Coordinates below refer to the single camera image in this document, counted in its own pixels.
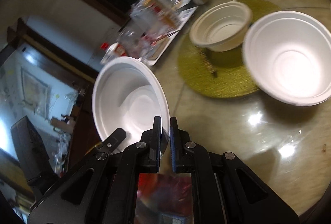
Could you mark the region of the white foam bowl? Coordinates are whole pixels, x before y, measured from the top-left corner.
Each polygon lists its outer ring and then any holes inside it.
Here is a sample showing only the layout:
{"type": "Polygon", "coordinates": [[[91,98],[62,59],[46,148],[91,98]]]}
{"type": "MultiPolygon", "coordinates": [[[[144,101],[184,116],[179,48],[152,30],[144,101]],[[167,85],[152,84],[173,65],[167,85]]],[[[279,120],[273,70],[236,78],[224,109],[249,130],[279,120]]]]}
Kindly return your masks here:
{"type": "Polygon", "coordinates": [[[162,120],[161,151],[170,133],[170,114],[166,96],[153,72],[139,60],[120,57],[100,71],[92,93],[92,114],[96,129],[105,141],[116,129],[126,138],[115,151],[139,142],[144,131],[153,127],[154,117],[162,120]]]}
{"type": "Polygon", "coordinates": [[[330,98],[330,31],[310,15],[280,11],[258,19],[242,57],[255,84],[280,102],[305,107],[330,98]]]}

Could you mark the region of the gold glitter round placemat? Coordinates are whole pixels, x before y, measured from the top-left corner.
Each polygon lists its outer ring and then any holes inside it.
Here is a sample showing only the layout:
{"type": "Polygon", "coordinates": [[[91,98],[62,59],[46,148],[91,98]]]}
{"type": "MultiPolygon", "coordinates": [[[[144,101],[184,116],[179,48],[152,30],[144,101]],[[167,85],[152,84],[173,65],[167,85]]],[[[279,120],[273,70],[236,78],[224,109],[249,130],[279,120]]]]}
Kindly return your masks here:
{"type": "MultiPolygon", "coordinates": [[[[246,4],[253,13],[250,24],[263,16],[279,11],[280,7],[265,0],[239,0],[246,4]]],[[[211,98],[235,98],[256,92],[259,88],[252,81],[242,59],[242,44],[225,51],[214,52],[202,48],[217,71],[214,78],[206,69],[188,34],[180,46],[178,69],[185,83],[195,92],[211,98]]]]}

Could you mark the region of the red white liquor box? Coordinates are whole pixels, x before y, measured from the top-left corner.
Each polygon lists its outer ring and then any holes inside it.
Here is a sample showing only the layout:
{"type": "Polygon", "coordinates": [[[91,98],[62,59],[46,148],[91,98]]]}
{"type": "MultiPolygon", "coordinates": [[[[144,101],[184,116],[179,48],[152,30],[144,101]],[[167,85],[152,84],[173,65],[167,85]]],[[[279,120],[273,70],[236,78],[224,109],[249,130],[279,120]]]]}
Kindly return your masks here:
{"type": "Polygon", "coordinates": [[[105,52],[103,58],[100,61],[102,65],[105,65],[106,63],[112,61],[113,59],[122,56],[128,56],[126,49],[119,42],[115,42],[113,44],[104,42],[102,43],[100,48],[105,52]]]}

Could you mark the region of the cream ribbed plastic bowl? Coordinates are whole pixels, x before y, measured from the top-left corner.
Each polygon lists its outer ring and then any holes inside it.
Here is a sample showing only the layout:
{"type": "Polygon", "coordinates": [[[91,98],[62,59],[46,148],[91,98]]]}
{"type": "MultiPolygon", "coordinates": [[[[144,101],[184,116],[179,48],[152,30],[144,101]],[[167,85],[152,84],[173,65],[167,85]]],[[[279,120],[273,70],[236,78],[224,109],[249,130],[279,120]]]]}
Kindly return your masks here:
{"type": "Polygon", "coordinates": [[[243,43],[252,19],[252,10],[244,3],[219,4],[198,17],[190,29],[190,40],[214,52],[232,50],[243,43]]]}

